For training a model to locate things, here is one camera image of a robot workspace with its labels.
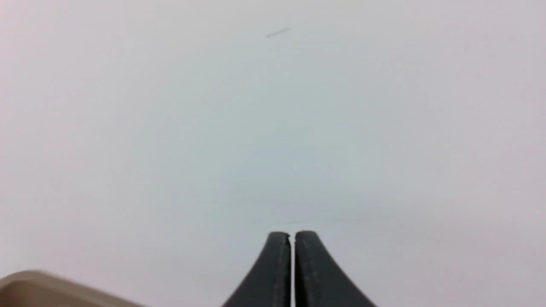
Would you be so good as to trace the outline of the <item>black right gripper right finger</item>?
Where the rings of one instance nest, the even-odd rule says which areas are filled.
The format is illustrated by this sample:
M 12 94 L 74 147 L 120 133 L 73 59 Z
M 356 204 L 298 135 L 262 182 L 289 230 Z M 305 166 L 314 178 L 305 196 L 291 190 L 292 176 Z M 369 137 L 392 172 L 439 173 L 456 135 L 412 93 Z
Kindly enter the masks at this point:
M 295 306 L 374 307 L 313 231 L 295 235 Z

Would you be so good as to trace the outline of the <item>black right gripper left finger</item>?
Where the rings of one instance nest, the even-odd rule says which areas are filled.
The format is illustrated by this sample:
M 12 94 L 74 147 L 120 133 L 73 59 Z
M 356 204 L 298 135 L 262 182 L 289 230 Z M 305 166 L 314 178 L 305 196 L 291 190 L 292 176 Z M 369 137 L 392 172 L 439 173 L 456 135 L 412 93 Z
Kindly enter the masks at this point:
M 292 247 L 289 234 L 271 232 L 245 278 L 224 307 L 290 307 Z

